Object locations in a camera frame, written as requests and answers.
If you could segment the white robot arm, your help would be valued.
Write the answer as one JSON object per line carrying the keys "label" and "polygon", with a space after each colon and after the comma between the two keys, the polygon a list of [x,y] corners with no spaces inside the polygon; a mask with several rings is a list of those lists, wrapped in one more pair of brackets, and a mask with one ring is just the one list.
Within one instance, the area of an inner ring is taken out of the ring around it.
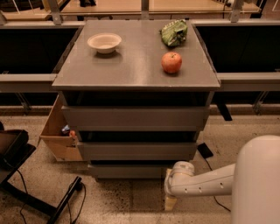
{"label": "white robot arm", "polygon": [[280,136],[258,136],[243,145],[234,164],[197,175],[178,161],[166,171],[164,209],[178,198],[232,196],[232,224],[280,224]]}

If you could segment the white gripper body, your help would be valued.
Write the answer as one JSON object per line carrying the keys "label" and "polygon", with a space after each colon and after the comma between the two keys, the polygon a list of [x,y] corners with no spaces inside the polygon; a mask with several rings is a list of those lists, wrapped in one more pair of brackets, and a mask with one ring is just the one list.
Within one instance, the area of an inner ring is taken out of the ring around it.
{"label": "white gripper body", "polygon": [[194,176],[194,166],[185,161],[177,162],[171,168],[171,175],[164,179],[164,191],[168,196],[183,196],[187,193],[189,178]]}

